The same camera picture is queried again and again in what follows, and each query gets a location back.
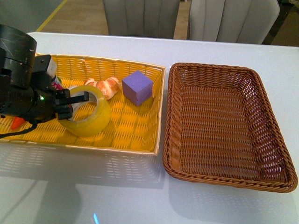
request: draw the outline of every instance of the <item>basket weave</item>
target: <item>basket weave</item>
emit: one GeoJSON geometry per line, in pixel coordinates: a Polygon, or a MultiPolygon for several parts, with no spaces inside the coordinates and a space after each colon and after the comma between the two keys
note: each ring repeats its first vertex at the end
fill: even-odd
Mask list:
{"type": "Polygon", "coordinates": [[[190,182],[290,192],[298,178],[259,75],[177,63],[170,70],[163,163],[190,182]]]}
{"type": "MultiPolygon", "coordinates": [[[[37,129],[25,134],[7,137],[12,143],[35,142],[70,148],[112,150],[156,155],[158,153],[165,67],[132,61],[87,57],[52,55],[57,64],[56,75],[61,78],[64,88],[83,85],[88,78],[105,80],[112,75],[119,81],[136,70],[153,81],[153,97],[140,106],[135,106],[119,91],[108,101],[111,107],[111,120],[105,129],[96,136],[79,138],[68,132],[56,119],[39,124],[37,129]]],[[[84,105],[76,113],[78,117],[91,114],[94,106],[84,105]]],[[[0,119],[0,133],[12,132],[13,118],[0,119]]],[[[16,131],[30,127],[25,125],[16,131]]]]}

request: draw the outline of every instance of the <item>table surface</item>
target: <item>table surface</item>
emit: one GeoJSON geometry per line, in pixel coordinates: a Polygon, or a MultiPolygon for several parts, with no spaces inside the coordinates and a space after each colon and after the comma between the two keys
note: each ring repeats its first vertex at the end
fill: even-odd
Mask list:
{"type": "Polygon", "coordinates": [[[299,48],[133,37],[30,33],[37,52],[165,66],[158,156],[0,144],[0,223],[299,223],[299,190],[287,194],[190,183],[162,164],[169,68],[176,62],[254,69],[299,170],[299,48]]]}

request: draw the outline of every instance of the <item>yellow basket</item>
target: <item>yellow basket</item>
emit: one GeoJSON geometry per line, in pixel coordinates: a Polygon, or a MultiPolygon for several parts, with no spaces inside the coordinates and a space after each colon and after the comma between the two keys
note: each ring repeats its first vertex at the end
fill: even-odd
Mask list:
{"type": "MultiPolygon", "coordinates": [[[[57,63],[56,75],[62,80],[64,88],[72,85],[83,85],[88,78],[96,81],[105,80],[112,75],[121,81],[126,76],[140,70],[153,81],[153,97],[140,106],[135,106],[119,91],[108,101],[112,117],[108,126],[98,135],[79,138],[68,132],[56,119],[39,124],[34,131],[6,137],[1,142],[57,145],[67,148],[123,151],[136,154],[157,155],[160,141],[162,100],[165,79],[165,67],[89,56],[52,55],[57,63]]],[[[78,113],[88,113],[86,107],[78,113]]],[[[13,118],[0,119],[0,133],[12,131],[13,118]]]]}

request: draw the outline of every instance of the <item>gray chair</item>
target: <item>gray chair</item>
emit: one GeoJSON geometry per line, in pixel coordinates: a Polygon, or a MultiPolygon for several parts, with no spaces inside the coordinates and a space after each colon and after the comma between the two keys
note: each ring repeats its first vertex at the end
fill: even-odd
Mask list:
{"type": "Polygon", "coordinates": [[[261,44],[278,14],[277,0],[192,0],[187,38],[261,44]]]}
{"type": "Polygon", "coordinates": [[[103,0],[109,35],[174,36],[180,0],[103,0]]]}

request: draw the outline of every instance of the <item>tape roll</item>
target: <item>tape roll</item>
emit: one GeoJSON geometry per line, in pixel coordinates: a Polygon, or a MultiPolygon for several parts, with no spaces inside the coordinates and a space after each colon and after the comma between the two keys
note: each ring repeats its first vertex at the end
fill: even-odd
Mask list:
{"type": "Polygon", "coordinates": [[[89,101],[72,104],[74,109],[73,117],[71,119],[58,120],[62,126],[78,137],[89,137],[100,133],[111,119],[111,108],[101,90],[89,85],[70,88],[72,97],[83,95],[85,91],[89,94],[89,101]],[[74,121],[77,110],[90,102],[96,103],[93,113],[83,120],[74,121]]]}

